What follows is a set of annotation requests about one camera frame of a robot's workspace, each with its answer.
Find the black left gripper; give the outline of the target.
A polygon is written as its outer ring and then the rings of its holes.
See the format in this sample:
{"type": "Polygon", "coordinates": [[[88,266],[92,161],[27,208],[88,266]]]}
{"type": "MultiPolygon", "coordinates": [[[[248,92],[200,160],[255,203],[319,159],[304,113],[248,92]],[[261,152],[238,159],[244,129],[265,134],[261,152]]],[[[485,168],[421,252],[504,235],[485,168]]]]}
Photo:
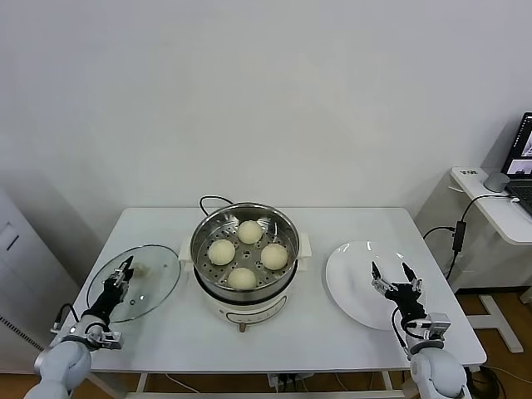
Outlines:
{"type": "Polygon", "coordinates": [[[103,292],[97,300],[85,311],[86,316],[94,316],[101,320],[109,320],[115,307],[123,301],[124,291],[129,287],[134,269],[131,267],[134,256],[126,258],[103,285],[103,292]]]}

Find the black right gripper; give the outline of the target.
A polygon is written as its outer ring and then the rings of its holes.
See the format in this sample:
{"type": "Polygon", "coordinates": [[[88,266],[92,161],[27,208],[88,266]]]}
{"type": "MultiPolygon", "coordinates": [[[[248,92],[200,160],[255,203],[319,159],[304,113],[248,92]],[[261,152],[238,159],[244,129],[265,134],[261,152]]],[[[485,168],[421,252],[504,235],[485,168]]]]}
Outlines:
{"type": "Polygon", "coordinates": [[[418,302],[421,296],[422,280],[416,276],[414,270],[405,262],[402,263],[407,283],[391,284],[385,280],[377,265],[372,262],[372,286],[384,297],[393,301],[401,313],[403,321],[424,319],[427,317],[422,304],[418,302]]]}

